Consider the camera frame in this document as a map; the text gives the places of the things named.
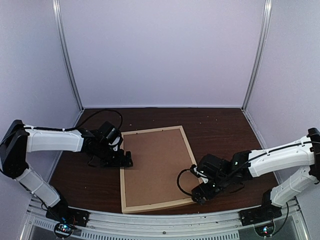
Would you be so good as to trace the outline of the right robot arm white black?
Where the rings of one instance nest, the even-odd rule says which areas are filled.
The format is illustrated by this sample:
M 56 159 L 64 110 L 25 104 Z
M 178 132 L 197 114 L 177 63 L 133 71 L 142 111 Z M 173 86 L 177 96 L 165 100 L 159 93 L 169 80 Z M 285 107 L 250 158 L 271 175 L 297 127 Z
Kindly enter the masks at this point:
M 205 155 L 190 171 L 203 182 L 191 191 L 191 199 L 204 204 L 233 184 L 270 172 L 298 167 L 286 181 L 263 195 L 256 210 L 259 220 L 268 220 L 288 200 L 311 184 L 320 182 L 320 132 L 313 127 L 306 136 L 278 147 L 235 153 L 230 161 Z

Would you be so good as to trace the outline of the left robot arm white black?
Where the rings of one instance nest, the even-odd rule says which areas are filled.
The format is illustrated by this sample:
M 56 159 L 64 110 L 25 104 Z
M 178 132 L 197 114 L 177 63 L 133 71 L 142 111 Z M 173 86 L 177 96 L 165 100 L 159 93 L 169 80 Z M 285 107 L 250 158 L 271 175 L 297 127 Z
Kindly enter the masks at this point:
M 14 120 L 0 143 L 0 170 L 42 200 L 61 222 L 67 222 L 72 218 L 67 201 L 27 163 L 27 153 L 86 153 L 99 158 L 103 167 L 130 168 L 131 153 L 120 148 L 122 142 L 122 133 L 108 121 L 98 129 L 88 130 L 35 127 Z

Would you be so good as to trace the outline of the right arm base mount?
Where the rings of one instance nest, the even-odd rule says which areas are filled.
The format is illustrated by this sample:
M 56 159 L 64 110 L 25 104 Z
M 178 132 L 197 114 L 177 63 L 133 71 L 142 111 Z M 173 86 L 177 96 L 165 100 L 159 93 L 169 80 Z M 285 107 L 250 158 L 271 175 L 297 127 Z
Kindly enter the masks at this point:
M 254 225 L 266 221 L 270 221 L 282 216 L 280 207 L 255 207 L 241 210 L 239 217 L 243 226 Z

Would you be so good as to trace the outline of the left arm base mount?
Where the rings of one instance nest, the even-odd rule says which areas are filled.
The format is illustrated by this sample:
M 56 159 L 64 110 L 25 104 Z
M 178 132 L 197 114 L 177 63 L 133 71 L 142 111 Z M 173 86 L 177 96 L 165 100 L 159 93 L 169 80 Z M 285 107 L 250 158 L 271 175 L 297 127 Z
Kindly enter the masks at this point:
M 90 213 L 88 211 L 75 208 L 67 208 L 62 210 L 49 208 L 46 211 L 45 217 L 72 226 L 86 227 L 89 220 L 89 215 Z

